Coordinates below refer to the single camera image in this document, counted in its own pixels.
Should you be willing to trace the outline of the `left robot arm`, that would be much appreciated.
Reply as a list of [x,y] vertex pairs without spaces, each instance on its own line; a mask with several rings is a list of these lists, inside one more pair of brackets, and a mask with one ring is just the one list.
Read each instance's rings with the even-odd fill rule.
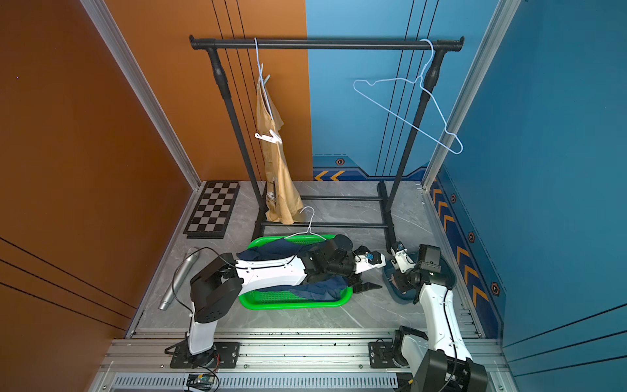
[[262,237],[236,255],[222,253],[190,284],[190,328],[186,349],[192,356],[211,354],[219,319],[250,292],[305,292],[304,302],[320,302],[315,291],[354,292],[376,288],[361,275],[385,266],[385,256],[355,247],[345,235]]

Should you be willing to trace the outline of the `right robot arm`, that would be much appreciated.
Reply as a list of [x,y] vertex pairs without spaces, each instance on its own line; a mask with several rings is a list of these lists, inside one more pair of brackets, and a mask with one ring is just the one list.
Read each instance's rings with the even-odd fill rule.
[[475,363],[461,336],[454,310],[457,276],[442,257],[441,249],[421,245],[412,258],[400,243],[391,246],[394,286],[414,292],[427,331],[401,327],[395,332],[396,360],[409,367],[411,380],[401,391],[486,391],[488,372]]

